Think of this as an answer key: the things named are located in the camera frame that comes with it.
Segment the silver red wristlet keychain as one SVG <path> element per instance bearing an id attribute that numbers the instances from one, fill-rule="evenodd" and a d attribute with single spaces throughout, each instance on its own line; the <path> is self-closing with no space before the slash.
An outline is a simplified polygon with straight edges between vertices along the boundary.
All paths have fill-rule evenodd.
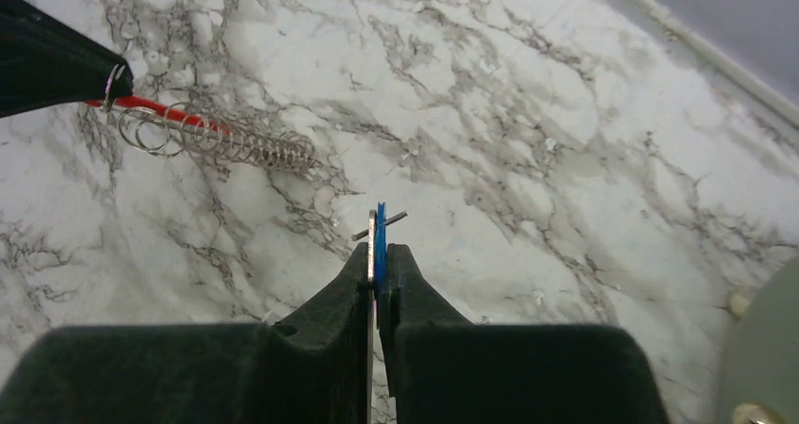
<path id="1" fill-rule="evenodd" d="M 245 126 L 189 102 L 163 105 L 131 96 L 87 104 L 112 113 L 122 140 L 155 157 L 188 154 L 268 171 L 308 171 L 318 165 L 316 149 L 304 136 Z"/>

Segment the blue capped key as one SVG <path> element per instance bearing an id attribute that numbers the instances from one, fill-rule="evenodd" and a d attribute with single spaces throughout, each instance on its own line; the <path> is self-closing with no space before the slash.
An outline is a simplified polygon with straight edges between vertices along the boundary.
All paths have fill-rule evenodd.
<path id="1" fill-rule="evenodd" d="M 387 265 L 387 231 L 386 228 L 408 216 L 407 211 L 388 216 L 386 202 L 377 202 L 375 209 L 369 210 L 367 228 L 351 235 L 351 241 L 364 239 L 367 244 L 367 283 L 372 299 L 372 316 L 377 324 L 379 315 L 379 297 L 386 276 Z"/>

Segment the round cream drawer cabinet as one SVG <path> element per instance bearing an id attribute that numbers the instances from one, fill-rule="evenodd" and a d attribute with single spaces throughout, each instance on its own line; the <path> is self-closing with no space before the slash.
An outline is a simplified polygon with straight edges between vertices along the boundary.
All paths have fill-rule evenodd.
<path id="1" fill-rule="evenodd" d="M 798 259 L 759 288 L 728 300 L 736 323 L 726 344 L 718 423 L 798 421 Z"/>

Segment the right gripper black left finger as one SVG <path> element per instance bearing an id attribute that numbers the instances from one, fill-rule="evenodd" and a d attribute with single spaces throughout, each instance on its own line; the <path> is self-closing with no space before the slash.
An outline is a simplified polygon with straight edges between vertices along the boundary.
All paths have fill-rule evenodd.
<path id="1" fill-rule="evenodd" d="M 367 423 L 367 247 L 274 324 L 69 326 L 1 391 L 5 423 Z"/>

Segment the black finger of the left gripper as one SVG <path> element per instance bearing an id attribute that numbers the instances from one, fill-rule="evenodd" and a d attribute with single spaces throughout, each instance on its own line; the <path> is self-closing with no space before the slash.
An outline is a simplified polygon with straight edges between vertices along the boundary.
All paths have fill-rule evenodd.
<path id="1" fill-rule="evenodd" d="M 25 0 L 1 0 L 1 116 L 134 94 L 128 62 Z"/>

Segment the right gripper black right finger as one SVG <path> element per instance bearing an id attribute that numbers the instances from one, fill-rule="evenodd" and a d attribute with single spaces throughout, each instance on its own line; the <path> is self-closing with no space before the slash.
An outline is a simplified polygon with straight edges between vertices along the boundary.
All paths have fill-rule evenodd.
<path id="1" fill-rule="evenodd" d="M 377 251 L 377 318 L 400 423 L 664 423 L 650 364 L 601 324 L 476 324 L 409 247 Z"/>

